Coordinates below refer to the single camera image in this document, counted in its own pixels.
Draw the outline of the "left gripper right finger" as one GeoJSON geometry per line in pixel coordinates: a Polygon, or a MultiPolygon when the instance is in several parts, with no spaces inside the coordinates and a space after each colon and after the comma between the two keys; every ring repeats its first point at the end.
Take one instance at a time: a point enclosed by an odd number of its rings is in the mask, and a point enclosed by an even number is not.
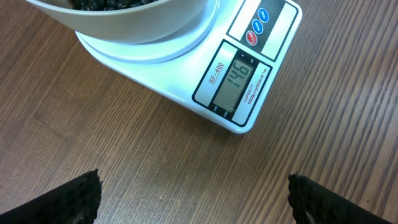
{"type": "Polygon", "coordinates": [[[297,224],[391,224],[304,175],[289,175],[288,202],[297,224]]]}

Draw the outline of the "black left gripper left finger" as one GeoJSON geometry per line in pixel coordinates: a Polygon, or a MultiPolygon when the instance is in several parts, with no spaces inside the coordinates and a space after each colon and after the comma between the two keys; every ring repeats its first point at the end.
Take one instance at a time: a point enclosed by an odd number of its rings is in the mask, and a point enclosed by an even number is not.
{"type": "Polygon", "coordinates": [[[1,214],[1,223],[92,224],[98,215],[101,193],[102,181],[95,169],[1,214]]]}

